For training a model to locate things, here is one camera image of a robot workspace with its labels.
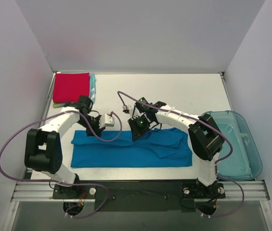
folded cloth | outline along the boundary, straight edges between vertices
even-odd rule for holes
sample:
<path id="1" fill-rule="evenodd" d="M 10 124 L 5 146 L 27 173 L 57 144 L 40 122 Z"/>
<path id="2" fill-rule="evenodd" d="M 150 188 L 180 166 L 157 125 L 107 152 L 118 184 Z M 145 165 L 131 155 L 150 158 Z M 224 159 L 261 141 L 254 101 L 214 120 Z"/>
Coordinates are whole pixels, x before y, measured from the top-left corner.
<path id="1" fill-rule="evenodd" d="M 94 73 L 90 73 L 90 99 L 93 103 L 96 101 L 96 77 Z"/>
<path id="2" fill-rule="evenodd" d="M 63 74 L 55 77 L 53 102 L 77 102 L 79 96 L 90 96 L 89 73 Z"/>
<path id="3" fill-rule="evenodd" d="M 53 103 L 53 108 L 61 108 L 65 105 L 65 103 Z"/>
<path id="4" fill-rule="evenodd" d="M 112 139 L 118 131 L 103 131 L 103 139 Z M 123 131 L 113 142 L 88 137 L 86 131 L 75 131 L 71 167 L 187 167 L 192 152 L 187 134 L 176 129 L 149 131 L 132 142 L 131 131 Z"/>

light blue towel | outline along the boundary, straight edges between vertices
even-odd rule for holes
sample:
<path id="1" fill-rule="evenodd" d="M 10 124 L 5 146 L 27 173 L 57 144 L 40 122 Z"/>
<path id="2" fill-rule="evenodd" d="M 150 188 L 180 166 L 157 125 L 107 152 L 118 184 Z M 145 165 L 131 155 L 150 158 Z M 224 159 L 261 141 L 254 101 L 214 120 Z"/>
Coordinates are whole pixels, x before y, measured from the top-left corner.
<path id="1" fill-rule="evenodd" d="M 102 138 L 112 139 L 118 131 L 103 131 Z M 123 131 L 113 142 L 88 137 L 86 131 L 75 131 L 71 167 L 187 167 L 192 152 L 187 134 L 176 129 L 149 131 L 132 142 L 131 131 Z"/>
<path id="2" fill-rule="evenodd" d="M 96 101 L 96 77 L 94 73 L 90 73 L 90 99 L 94 103 Z"/>

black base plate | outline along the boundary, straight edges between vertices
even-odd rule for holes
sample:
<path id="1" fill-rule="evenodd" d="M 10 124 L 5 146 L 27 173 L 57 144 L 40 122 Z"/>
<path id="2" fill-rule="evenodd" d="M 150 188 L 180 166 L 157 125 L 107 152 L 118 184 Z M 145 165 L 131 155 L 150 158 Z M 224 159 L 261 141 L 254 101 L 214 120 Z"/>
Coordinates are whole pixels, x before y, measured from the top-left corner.
<path id="1" fill-rule="evenodd" d="M 101 212 L 129 212 L 129 211 L 168 211 L 181 210 L 182 212 L 194 212 L 194 199 L 211 199 L 218 193 L 218 188 L 223 188 L 222 183 L 218 183 L 208 191 L 207 187 L 199 184 L 197 180 L 155 180 L 155 181 L 100 181 L 94 182 L 106 186 L 109 189 L 108 200 L 99 210 Z M 55 186 L 53 199 L 79 199 L 83 195 L 83 190 L 87 192 L 84 199 L 95 198 L 95 208 L 97 208 L 105 198 L 106 191 L 101 187 L 96 187 L 95 195 L 90 195 L 90 186 L 78 186 L 77 188 Z M 183 194 L 183 189 L 189 188 L 188 195 Z M 217 198 L 225 198 L 225 194 L 218 195 Z"/>

white connector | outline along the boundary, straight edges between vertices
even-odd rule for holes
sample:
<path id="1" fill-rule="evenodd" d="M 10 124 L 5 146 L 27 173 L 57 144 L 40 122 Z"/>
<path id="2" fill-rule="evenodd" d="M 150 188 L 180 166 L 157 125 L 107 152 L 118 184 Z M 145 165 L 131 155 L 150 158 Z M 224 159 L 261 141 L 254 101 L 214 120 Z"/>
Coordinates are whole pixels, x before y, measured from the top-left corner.
<path id="1" fill-rule="evenodd" d="M 113 127 L 115 125 L 114 117 L 109 114 L 103 114 L 99 119 L 99 128 L 103 127 Z"/>

translucent blue container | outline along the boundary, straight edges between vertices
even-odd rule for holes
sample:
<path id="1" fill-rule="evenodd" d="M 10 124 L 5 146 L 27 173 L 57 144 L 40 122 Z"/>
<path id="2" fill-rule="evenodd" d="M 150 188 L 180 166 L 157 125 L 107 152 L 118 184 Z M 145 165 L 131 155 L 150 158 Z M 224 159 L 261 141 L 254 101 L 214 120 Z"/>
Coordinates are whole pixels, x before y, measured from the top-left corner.
<path id="1" fill-rule="evenodd" d="M 206 112 L 212 115 L 220 131 L 233 145 L 230 157 L 218 163 L 221 176 L 237 181 L 251 180 L 262 172 L 262 161 L 245 119 L 237 112 Z M 230 151 L 224 142 L 219 158 Z"/>

